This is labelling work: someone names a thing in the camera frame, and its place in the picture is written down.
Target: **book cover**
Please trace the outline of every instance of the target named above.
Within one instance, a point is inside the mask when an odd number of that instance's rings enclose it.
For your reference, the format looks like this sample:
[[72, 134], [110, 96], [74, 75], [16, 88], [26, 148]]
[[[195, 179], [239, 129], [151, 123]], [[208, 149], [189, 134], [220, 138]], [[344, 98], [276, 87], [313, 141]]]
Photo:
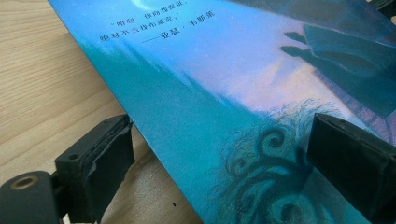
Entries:
[[396, 144], [396, 27], [361, 0], [49, 0], [205, 223], [364, 223], [313, 115]]

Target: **wooden surface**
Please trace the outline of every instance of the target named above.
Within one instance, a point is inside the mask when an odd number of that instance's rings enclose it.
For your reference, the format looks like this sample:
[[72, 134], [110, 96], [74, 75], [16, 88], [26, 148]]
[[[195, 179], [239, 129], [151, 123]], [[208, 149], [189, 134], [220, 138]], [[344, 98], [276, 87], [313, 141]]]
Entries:
[[[124, 113], [43, 0], [0, 1], [0, 184], [54, 172], [54, 159], [98, 122]], [[103, 223], [199, 223], [133, 129], [136, 164]]]

